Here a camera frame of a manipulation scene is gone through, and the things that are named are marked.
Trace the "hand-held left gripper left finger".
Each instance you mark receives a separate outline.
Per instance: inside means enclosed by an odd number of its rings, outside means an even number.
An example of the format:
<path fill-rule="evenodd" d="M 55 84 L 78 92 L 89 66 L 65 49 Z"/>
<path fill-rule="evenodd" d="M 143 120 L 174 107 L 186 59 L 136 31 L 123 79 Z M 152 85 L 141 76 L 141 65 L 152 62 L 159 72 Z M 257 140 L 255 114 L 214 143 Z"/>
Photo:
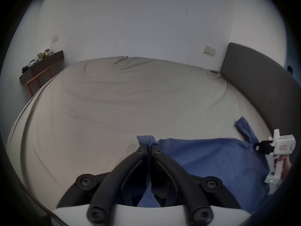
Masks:
<path fill-rule="evenodd" d="M 148 146 L 140 147 L 111 172 L 82 174 L 62 196 L 57 209 L 89 204 L 86 216 L 94 226 L 112 224 L 116 204 L 137 206 L 150 180 Z"/>

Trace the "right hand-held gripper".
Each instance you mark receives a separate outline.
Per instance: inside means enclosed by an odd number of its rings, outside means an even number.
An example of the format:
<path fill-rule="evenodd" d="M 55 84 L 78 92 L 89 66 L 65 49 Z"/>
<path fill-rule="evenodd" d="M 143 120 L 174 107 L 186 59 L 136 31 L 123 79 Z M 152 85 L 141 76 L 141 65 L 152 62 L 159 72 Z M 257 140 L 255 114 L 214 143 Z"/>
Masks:
<path fill-rule="evenodd" d="M 280 130 L 275 129 L 273 137 L 269 137 L 269 140 L 261 141 L 259 144 L 254 144 L 254 151 L 261 154 L 272 155 L 273 162 L 276 160 L 276 164 L 273 163 L 273 167 L 269 167 L 269 173 L 265 178 L 265 183 L 277 184 L 281 179 L 281 172 L 283 169 L 283 161 L 280 161 L 281 156 L 289 156 L 292 154 L 296 146 L 296 140 L 294 135 L 280 135 Z"/>

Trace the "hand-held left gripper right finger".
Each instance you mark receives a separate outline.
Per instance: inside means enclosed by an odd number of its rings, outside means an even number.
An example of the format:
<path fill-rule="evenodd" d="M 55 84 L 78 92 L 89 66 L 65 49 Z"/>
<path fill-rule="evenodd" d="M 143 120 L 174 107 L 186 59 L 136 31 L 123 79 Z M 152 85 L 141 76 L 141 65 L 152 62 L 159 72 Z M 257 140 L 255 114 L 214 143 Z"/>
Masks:
<path fill-rule="evenodd" d="M 183 205 L 189 226 L 212 223 L 211 206 L 241 209 L 221 179 L 189 174 L 158 145 L 151 149 L 151 191 L 161 207 Z"/>

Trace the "person's right hand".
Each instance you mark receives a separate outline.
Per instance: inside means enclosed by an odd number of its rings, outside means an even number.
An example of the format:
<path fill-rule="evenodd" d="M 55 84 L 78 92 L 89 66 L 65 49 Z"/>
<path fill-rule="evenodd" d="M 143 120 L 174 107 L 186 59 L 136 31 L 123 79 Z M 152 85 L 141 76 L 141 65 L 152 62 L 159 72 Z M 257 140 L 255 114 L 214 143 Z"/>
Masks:
<path fill-rule="evenodd" d="M 290 168 L 292 166 L 290 158 L 288 155 L 282 155 L 277 159 L 277 162 L 282 161 L 283 167 L 281 171 L 281 179 L 283 180 L 289 173 Z"/>

